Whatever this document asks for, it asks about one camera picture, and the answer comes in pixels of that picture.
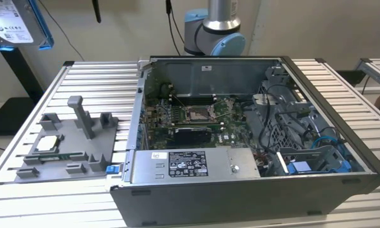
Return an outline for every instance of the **screw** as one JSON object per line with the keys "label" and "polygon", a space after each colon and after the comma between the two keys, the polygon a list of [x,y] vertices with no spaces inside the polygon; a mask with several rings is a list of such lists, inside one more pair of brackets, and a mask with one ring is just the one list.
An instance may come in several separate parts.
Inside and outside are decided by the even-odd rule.
{"label": "screw", "polygon": [[240,170],[240,168],[239,168],[237,165],[231,165],[231,171],[232,171],[233,173],[237,173],[239,170]]}

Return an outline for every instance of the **barcode sticker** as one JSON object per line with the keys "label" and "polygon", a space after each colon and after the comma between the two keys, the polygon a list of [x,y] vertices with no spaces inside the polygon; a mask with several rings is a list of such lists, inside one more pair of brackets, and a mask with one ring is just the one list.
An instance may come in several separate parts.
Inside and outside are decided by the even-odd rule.
{"label": "barcode sticker", "polygon": [[213,69],[212,66],[203,66],[201,71],[211,71]]}

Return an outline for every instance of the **blue latch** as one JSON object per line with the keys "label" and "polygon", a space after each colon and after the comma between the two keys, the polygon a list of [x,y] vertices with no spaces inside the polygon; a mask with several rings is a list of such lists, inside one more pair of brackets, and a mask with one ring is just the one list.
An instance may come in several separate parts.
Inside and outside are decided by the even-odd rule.
{"label": "blue latch", "polygon": [[105,174],[109,175],[109,174],[119,174],[120,173],[120,166],[117,165],[109,165],[107,166],[107,169],[105,169]]}

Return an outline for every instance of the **black stand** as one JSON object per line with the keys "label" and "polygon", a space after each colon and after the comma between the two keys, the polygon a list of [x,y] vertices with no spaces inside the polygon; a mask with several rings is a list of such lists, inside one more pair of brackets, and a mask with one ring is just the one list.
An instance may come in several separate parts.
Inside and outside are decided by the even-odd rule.
{"label": "black stand", "polygon": [[12,97],[0,109],[0,135],[15,135],[43,97],[44,91],[24,59],[21,51],[1,51],[29,97]]}

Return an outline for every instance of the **blue cable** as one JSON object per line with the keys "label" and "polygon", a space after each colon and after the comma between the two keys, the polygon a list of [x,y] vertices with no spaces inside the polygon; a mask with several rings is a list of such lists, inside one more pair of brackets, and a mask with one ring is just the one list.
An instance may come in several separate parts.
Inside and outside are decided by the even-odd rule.
{"label": "blue cable", "polygon": [[332,140],[332,141],[335,141],[335,142],[338,143],[338,140],[336,140],[335,138],[332,138],[332,137],[330,137],[330,136],[322,136],[322,137],[319,137],[319,138],[315,140],[315,142],[312,143],[311,149],[315,148],[318,142],[319,142],[320,140],[323,140],[323,139],[330,139],[330,140]]}

